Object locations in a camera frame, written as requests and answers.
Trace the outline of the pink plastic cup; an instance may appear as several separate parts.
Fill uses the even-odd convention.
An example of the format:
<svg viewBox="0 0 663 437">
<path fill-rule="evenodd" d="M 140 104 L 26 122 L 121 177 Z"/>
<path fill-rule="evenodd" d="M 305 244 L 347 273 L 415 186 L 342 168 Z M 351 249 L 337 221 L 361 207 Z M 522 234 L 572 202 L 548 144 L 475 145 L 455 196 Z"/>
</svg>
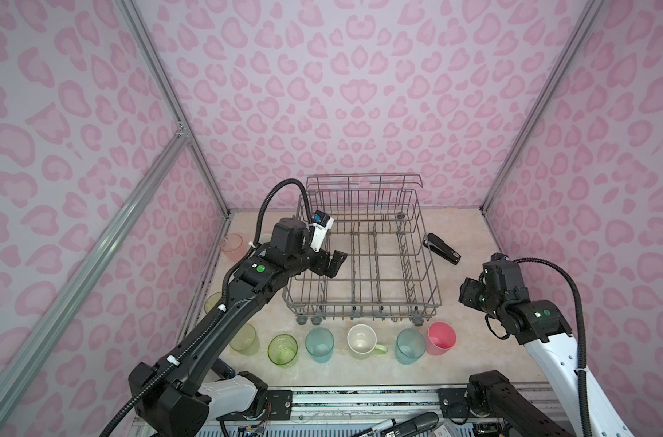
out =
<svg viewBox="0 0 663 437">
<path fill-rule="evenodd" d="M 426 352 L 433 356 L 447 353 L 457 343 L 454 328 L 446 322 L 433 322 L 426 333 Z"/>
</svg>

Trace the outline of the cream green-handled mug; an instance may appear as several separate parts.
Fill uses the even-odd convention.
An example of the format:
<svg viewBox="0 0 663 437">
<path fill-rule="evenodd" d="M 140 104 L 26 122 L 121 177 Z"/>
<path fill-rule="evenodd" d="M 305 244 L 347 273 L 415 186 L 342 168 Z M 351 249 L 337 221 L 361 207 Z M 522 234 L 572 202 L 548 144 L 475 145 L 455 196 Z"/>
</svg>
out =
<svg viewBox="0 0 663 437">
<path fill-rule="evenodd" d="M 378 342 L 375 330 L 367 324 L 356 324 L 351 327 L 347 333 L 346 342 L 351 355 L 357 360 L 388 353 L 388 348 Z"/>
</svg>

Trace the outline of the teal textured plastic cup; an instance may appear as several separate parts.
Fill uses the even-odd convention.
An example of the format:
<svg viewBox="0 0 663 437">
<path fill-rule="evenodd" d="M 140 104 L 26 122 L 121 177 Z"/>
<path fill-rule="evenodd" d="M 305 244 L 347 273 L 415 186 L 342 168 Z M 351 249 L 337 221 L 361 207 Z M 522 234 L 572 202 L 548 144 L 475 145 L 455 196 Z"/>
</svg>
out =
<svg viewBox="0 0 663 437">
<path fill-rule="evenodd" d="M 395 357 L 400 364 L 412 364 L 422 358 L 425 352 L 425 338 L 420 331 L 405 329 L 398 334 L 395 342 Z"/>
</svg>

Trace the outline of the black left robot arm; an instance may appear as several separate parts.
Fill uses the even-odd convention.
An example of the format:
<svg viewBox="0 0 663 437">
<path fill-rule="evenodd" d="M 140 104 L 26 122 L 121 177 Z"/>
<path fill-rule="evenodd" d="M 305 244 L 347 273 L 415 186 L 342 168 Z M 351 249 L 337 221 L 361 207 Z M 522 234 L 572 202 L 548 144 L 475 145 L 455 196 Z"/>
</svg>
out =
<svg viewBox="0 0 663 437">
<path fill-rule="evenodd" d="M 266 210 L 287 186 L 300 189 L 304 218 L 283 218 L 271 240 L 260 241 Z M 289 280 L 305 271 L 333 279 L 348 255 L 322 244 L 333 225 L 323 211 L 313 211 L 300 180 L 276 184 L 260 207 L 251 247 L 225 274 L 215 308 L 155 364 L 140 363 L 129 375 L 131 397 L 102 430 L 112 435 L 128 413 L 136 412 L 158 436 L 195 436 L 209 416 L 212 396 L 200 393 L 207 373 L 234 336 L 263 309 Z"/>
</svg>

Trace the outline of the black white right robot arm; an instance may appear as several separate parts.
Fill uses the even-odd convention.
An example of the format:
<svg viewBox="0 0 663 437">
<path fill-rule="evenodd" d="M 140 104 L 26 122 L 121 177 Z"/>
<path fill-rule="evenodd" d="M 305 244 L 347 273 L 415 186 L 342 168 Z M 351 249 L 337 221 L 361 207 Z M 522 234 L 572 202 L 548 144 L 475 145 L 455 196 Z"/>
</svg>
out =
<svg viewBox="0 0 663 437">
<path fill-rule="evenodd" d="M 527 262 L 550 267 L 560 274 L 574 298 L 574 326 L 550 300 L 531 300 L 521 267 Z M 539 258 L 511 260 L 495 253 L 484 263 L 478 279 L 468 278 L 460 288 L 459 302 L 484 313 L 487 322 L 496 320 L 535 361 L 555 393 L 573 428 L 574 436 L 630 436 L 612 402 L 591 375 L 583 302 L 573 278 L 557 264 Z M 495 413 L 523 436 L 566 436 L 533 406 L 499 371 L 470 377 L 467 407 L 473 413 Z"/>
</svg>

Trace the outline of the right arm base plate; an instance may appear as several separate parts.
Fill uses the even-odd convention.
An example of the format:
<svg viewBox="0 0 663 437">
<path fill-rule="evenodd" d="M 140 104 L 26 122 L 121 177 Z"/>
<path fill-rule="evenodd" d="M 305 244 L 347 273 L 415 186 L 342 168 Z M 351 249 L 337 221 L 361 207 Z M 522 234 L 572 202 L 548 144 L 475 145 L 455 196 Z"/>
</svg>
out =
<svg viewBox="0 0 663 437">
<path fill-rule="evenodd" d="M 475 414 L 467 404 L 466 388 L 441 388 L 437 390 L 438 403 L 442 417 L 464 424 L 469 421 L 490 420 L 496 421 L 499 416 L 494 413 Z"/>
</svg>

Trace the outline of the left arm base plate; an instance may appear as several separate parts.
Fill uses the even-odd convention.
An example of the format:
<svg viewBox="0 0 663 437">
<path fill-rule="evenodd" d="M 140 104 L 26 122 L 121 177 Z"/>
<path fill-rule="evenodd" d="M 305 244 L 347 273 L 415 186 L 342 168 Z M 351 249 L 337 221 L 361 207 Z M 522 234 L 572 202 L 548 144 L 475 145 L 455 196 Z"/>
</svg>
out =
<svg viewBox="0 0 663 437">
<path fill-rule="evenodd" d="M 272 390 L 267 391 L 265 397 L 261 400 L 255 401 L 253 408 L 249 411 L 229 413 L 221 418 L 226 422 L 260 422 L 264 419 L 267 421 L 289 421 L 292 409 L 292 390 Z"/>
</svg>

